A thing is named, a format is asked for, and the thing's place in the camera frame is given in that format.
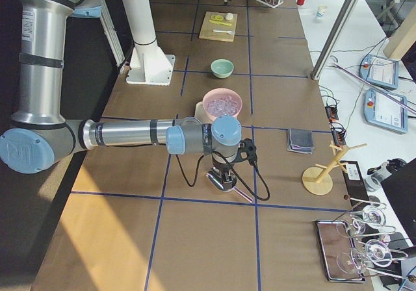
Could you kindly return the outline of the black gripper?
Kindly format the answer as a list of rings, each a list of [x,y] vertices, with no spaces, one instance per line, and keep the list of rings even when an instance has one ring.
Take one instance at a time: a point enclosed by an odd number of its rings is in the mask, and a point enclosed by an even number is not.
[[[212,157],[213,167],[210,169],[210,180],[216,187],[234,187],[237,183],[236,176],[231,171],[231,166],[224,164]]]

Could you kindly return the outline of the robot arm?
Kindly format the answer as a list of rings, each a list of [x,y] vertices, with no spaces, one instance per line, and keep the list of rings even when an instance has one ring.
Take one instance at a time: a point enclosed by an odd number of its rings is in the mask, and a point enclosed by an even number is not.
[[[37,173],[95,147],[165,146],[172,155],[209,155],[208,178],[231,190],[242,161],[241,125],[230,115],[202,124],[196,118],[95,122],[60,113],[66,21],[97,18],[102,0],[19,0],[22,7],[20,98],[12,128],[1,136],[1,160],[20,173]]]

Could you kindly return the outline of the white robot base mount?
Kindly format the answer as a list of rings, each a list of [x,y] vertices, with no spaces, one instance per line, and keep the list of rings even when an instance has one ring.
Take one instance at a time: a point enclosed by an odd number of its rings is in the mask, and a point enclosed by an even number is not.
[[[122,0],[134,49],[126,81],[129,84],[168,86],[176,57],[159,47],[149,0]]]

